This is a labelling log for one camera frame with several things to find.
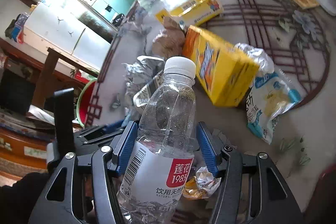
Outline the yellow white wrapper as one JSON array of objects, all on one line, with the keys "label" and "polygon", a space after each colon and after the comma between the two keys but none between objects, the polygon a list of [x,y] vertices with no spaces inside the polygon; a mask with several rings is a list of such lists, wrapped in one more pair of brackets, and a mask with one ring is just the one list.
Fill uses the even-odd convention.
[{"label": "yellow white wrapper", "polygon": [[216,178],[206,166],[200,167],[195,176],[188,180],[182,191],[182,196],[188,200],[210,198],[221,184],[221,178]]}]

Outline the clear plastic water bottle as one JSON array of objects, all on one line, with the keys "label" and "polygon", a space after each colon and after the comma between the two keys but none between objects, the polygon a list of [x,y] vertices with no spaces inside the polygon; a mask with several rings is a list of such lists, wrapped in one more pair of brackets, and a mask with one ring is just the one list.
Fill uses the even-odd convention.
[{"label": "clear plastic water bottle", "polygon": [[169,223],[175,212],[194,159],[195,71],[185,57],[165,63],[117,193],[125,223]]}]

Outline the silver foil wrapper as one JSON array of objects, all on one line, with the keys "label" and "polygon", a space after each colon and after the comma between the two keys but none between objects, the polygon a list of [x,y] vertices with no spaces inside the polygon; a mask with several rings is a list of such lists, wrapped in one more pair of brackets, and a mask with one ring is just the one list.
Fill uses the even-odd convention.
[{"label": "silver foil wrapper", "polygon": [[165,61],[159,57],[138,56],[132,64],[123,63],[125,68],[125,106],[133,107],[133,97],[150,80],[153,79],[161,70],[163,70]]}]

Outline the blue white snack bag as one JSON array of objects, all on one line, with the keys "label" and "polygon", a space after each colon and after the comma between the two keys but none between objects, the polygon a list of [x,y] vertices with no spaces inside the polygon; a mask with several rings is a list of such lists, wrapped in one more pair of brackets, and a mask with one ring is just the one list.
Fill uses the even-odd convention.
[{"label": "blue white snack bag", "polygon": [[270,144],[278,116],[300,102],[301,95],[281,69],[257,76],[246,99],[247,127]]}]

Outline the yellow iced tea carton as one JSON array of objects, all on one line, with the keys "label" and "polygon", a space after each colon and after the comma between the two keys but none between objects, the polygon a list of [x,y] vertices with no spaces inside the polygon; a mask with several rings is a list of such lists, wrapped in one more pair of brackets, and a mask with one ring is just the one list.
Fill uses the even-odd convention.
[{"label": "yellow iced tea carton", "polygon": [[196,77],[216,107],[237,107],[259,65],[220,36],[189,26],[182,51],[196,65]]}]

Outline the brown paper bag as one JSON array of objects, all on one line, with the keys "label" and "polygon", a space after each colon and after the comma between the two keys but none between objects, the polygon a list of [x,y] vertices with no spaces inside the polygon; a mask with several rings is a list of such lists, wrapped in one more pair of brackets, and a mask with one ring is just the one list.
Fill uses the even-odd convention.
[{"label": "brown paper bag", "polygon": [[185,43],[185,32],[170,17],[164,17],[164,29],[154,38],[152,52],[165,60],[181,56]]}]

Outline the yellow bear cardboard box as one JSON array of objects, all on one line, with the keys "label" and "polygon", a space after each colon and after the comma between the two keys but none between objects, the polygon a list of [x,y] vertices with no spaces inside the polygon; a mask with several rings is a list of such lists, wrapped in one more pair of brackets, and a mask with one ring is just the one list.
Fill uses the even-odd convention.
[{"label": "yellow bear cardboard box", "polygon": [[162,9],[155,14],[155,17],[161,23],[168,17],[188,27],[200,26],[222,12],[223,6],[219,0],[188,0],[171,11]]}]

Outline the green trash bin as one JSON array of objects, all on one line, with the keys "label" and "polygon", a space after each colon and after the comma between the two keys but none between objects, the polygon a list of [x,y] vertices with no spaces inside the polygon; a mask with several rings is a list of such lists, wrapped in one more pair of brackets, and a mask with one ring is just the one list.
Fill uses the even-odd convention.
[{"label": "green trash bin", "polygon": [[115,16],[112,20],[112,24],[118,28],[121,24],[122,24],[122,21],[123,19],[125,18],[125,15],[124,14],[118,14],[117,16]]}]

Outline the white refrigerator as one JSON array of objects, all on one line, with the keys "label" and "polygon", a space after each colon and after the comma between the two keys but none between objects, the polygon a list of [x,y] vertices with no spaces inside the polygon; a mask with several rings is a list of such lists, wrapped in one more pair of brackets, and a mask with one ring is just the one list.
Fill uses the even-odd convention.
[{"label": "white refrigerator", "polygon": [[84,67],[99,71],[110,44],[64,9],[40,3],[23,26],[23,41],[47,54],[52,48]]}]

